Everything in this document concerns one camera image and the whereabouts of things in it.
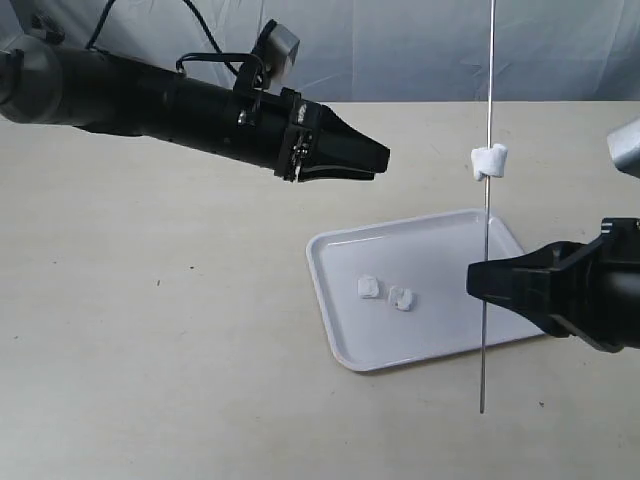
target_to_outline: white tray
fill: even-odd
[[[466,293],[467,267],[484,257],[484,212],[464,210],[323,233],[307,246],[327,337],[335,358],[356,371],[375,370],[480,347],[482,302]],[[490,257],[524,252],[491,217]],[[373,275],[382,298],[358,297]],[[416,294],[410,312],[388,305],[391,285]],[[488,345],[540,335],[529,321],[489,306]]]

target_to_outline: black cable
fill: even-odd
[[[84,47],[85,49],[90,50],[93,48],[94,44],[96,43],[96,40],[100,36],[100,32],[102,32],[102,28],[104,27],[104,24],[107,21],[107,17],[111,12],[111,8],[113,7],[114,3],[116,3],[116,0],[107,1],[107,4],[104,6],[104,9],[102,10],[102,14],[100,15],[100,19],[98,20],[98,24],[96,25],[96,28],[91,34],[91,38],[89,38],[89,41]],[[209,26],[207,25],[207,22],[202,17],[202,14],[198,10],[198,8],[193,4],[191,0],[182,0],[182,3],[184,3],[187,7],[189,7],[189,10],[191,10],[191,13],[193,13],[193,15],[196,17],[196,20],[198,20],[198,23],[202,27],[202,30],[204,31],[204,34],[207,36],[207,39],[209,40],[209,43],[211,43],[211,46],[213,47],[213,49],[218,54],[224,55],[222,52],[222,49],[218,45],[218,42],[216,42],[216,39],[213,38],[213,34],[211,33],[211,30],[209,30]],[[230,61],[225,60],[223,61],[223,63],[227,66],[227,68],[231,73],[233,73],[234,75],[238,75],[238,70],[231,64]]]
[[[176,61],[176,70],[184,73],[185,62],[255,62],[260,67],[259,75],[264,75],[262,59],[253,53],[185,53]]]

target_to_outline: white marshmallow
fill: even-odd
[[[408,288],[393,286],[389,289],[389,305],[403,312],[411,310],[413,292]]]
[[[496,143],[492,148],[475,148],[471,151],[473,178],[480,181],[484,177],[504,177],[504,166],[507,163],[509,149]]]
[[[380,287],[378,279],[371,275],[362,275],[358,279],[358,296],[360,298],[378,298]]]

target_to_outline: white curtain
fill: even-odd
[[[106,0],[40,0],[86,41]],[[288,86],[323,101],[486,95],[489,0],[195,0],[219,43],[246,51],[269,18],[302,40]],[[640,98],[640,0],[498,0],[496,98]],[[172,68],[209,50],[181,0],[118,0],[100,45]],[[220,65],[190,73],[225,86]]]

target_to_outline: vertical metal pole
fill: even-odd
[[[496,0],[491,0],[491,23],[489,33],[489,93],[487,98],[487,148],[493,143],[493,58],[496,38]],[[491,177],[484,180],[484,260],[489,260],[489,219],[491,217]],[[487,302],[482,302],[482,366],[480,372],[480,413],[485,410],[487,371]]]

